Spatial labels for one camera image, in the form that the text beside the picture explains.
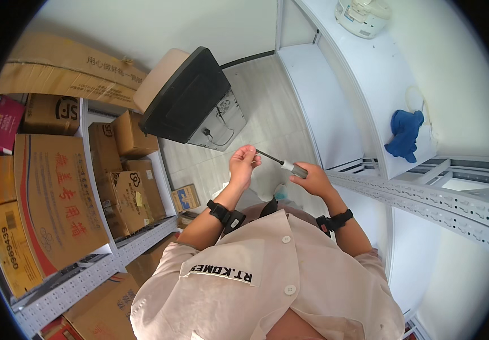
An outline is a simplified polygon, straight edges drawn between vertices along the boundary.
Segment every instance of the blue cloth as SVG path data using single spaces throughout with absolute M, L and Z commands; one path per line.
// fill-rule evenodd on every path
M 397 110 L 390 122 L 394 136 L 391 142 L 384 145 L 386 151 L 395 157 L 403 157 L 409 163 L 416 163 L 416 157 L 414 156 L 416 138 L 422 123 L 424 123 L 422 111 L 411 113 Z

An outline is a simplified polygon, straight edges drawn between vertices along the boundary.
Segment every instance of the person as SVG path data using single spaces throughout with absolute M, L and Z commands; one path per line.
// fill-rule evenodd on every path
M 261 165 L 252 145 L 229 161 L 214 199 L 233 211 Z M 323 199 L 331 216 L 347 206 L 321 167 L 291 182 Z M 170 243 L 132 303 L 137 339 L 400 339 L 404 318 L 382 262 L 354 218 L 334 242 L 309 214 L 273 201 L 250 206 L 240 228 L 206 208 Z

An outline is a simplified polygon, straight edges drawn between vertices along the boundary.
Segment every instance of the tiled floor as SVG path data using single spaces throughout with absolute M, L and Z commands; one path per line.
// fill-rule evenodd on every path
M 246 144 L 281 160 L 316 163 L 314 151 L 292 85 L 277 56 L 256 59 L 224 70 L 248 122 L 226 152 L 162 139 L 169 180 L 173 189 L 194 184 L 202 205 L 229 181 L 229 158 Z M 289 199 L 313 216 L 327 214 L 313 197 L 288 180 L 290 172 L 262 158 L 252 174 L 250 187 L 261 199 L 270 200 L 279 183 L 286 183 Z

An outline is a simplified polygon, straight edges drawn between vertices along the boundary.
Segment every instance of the hand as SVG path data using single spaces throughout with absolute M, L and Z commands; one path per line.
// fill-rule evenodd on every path
M 336 192 L 335 188 L 331 182 L 329 182 L 327 175 L 321 167 L 314 164 L 305 163 L 303 161 L 297 161 L 295 164 L 307 170 L 309 174 L 305 179 L 291 175 L 289 180 L 302 186 L 309 194 L 319 196 L 325 200 L 325 198 L 330 196 L 333 192 Z
M 245 191 L 250 186 L 252 170 L 260 165 L 261 157 L 256 155 L 256 148 L 253 145 L 241 146 L 229 160 L 231 178 L 228 186 Z

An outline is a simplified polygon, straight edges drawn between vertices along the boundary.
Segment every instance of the shirt button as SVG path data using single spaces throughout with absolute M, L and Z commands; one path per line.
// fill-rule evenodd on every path
M 297 288 L 295 288 L 293 284 L 289 284 L 286 286 L 286 288 L 284 288 L 284 294 L 290 296 L 293 295 L 293 293 L 295 293 L 296 290 Z

